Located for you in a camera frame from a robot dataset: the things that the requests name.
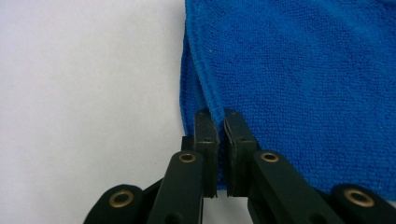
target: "white background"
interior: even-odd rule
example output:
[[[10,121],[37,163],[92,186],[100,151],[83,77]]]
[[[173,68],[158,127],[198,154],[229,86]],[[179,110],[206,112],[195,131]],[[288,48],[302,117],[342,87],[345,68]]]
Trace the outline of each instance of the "white background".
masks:
[[[0,2],[0,223],[82,223],[180,150],[183,0]],[[251,223],[205,200],[204,223]]]

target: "white table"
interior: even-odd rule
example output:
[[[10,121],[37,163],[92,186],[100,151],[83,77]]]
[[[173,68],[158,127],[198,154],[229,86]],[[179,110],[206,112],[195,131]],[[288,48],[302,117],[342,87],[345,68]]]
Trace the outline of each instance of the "white table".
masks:
[[[183,0],[0,3],[0,223],[82,223],[180,150]],[[204,223],[251,223],[205,200]]]

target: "screw hole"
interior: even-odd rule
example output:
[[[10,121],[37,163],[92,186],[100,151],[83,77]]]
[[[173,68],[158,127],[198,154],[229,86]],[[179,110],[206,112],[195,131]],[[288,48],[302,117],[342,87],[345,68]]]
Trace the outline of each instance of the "screw hole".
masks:
[[[326,218],[320,214],[314,214],[309,217],[309,221],[313,224],[326,224]]]
[[[195,161],[195,156],[190,153],[185,153],[185,154],[181,154],[178,157],[178,159],[181,160],[182,162],[193,162]]]
[[[174,212],[165,217],[165,224],[179,224],[181,223],[182,216],[180,213]]]
[[[261,157],[262,157],[262,160],[268,161],[268,162],[279,161],[279,157],[276,154],[271,153],[271,152],[264,152],[264,153],[262,153]]]
[[[134,195],[128,189],[122,189],[111,195],[109,203],[112,207],[121,208],[134,200]]]
[[[350,202],[361,207],[372,207],[375,204],[373,198],[358,189],[346,189],[344,195]]]

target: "fabric texture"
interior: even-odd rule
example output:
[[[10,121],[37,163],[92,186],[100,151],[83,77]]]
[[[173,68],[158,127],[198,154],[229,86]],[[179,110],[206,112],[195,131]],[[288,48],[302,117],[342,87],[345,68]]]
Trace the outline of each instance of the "fabric texture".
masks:
[[[186,135],[199,109],[220,131],[234,109],[314,188],[396,200],[395,1],[187,0],[186,12]]]

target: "brass grommet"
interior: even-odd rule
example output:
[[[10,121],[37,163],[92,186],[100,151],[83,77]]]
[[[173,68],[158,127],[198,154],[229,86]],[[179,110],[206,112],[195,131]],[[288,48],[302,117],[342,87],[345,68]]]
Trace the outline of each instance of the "brass grommet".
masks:
[[[262,160],[268,161],[268,162],[277,162],[279,161],[279,157],[271,152],[263,152],[261,155]]]
[[[119,197],[121,195],[127,196],[126,200],[123,200],[122,202],[116,201],[117,197]],[[112,207],[121,208],[123,206],[128,205],[133,200],[134,200],[134,194],[128,189],[122,189],[120,191],[115,192],[113,195],[111,195],[110,200],[108,200],[108,202],[110,203],[110,205]]]
[[[358,189],[346,189],[344,190],[344,195],[350,202],[361,207],[373,207],[375,204],[372,197],[368,196],[367,194],[361,192]]]
[[[184,153],[184,154],[181,154],[181,155],[178,157],[178,159],[181,160],[182,162],[188,163],[188,162],[193,162],[193,161],[195,161],[195,156],[192,155],[192,154],[190,154],[190,153]]]

